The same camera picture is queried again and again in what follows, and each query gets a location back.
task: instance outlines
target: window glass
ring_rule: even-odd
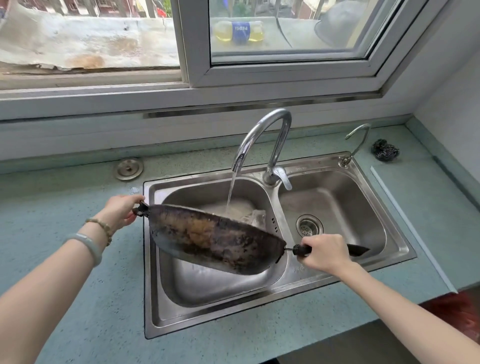
[[[364,58],[398,0],[209,0],[212,63]]]
[[[179,68],[170,0],[0,0],[0,67],[9,74]]]

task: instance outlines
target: running water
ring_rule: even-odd
[[[232,182],[230,184],[230,191],[228,192],[227,207],[225,207],[225,213],[228,213],[228,206],[230,205],[230,199],[232,198],[233,184],[235,183],[235,178],[237,177],[237,172],[232,172]]]

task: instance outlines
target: black handle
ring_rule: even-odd
[[[351,256],[360,256],[370,250],[369,248],[366,248],[360,245],[347,244],[347,247],[348,247],[348,254],[350,254]],[[299,255],[299,256],[306,256],[311,252],[312,252],[312,247],[309,245],[296,244],[292,249],[293,255]]]
[[[140,216],[140,217],[145,216],[147,218],[148,217],[148,205],[145,202],[141,201],[140,204],[138,205],[138,207],[134,207],[132,209],[132,212],[137,216]]]

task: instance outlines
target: red plastic bag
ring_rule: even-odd
[[[480,343],[479,315],[466,292],[447,293],[420,306]]]

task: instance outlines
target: bracelet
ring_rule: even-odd
[[[102,253],[100,252],[100,249],[98,246],[93,242],[92,239],[90,239],[88,236],[80,234],[76,232],[75,234],[69,234],[63,241],[65,244],[68,240],[75,239],[78,240],[79,242],[82,242],[85,244],[85,246],[88,248],[90,253],[92,254],[93,260],[94,260],[94,267],[98,266],[100,262],[102,261]]]
[[[100,225],[103,231],[105,232],[105,234],[107,235],[107,239],[108,239],[107,246],[110,245],[110,243],[112,242],[112,236],[113,236],[112,229],[110,226],[108,226],[106,223],[96,218],[88,218],[87,220],[85,220],[85,222],[94,222]]]

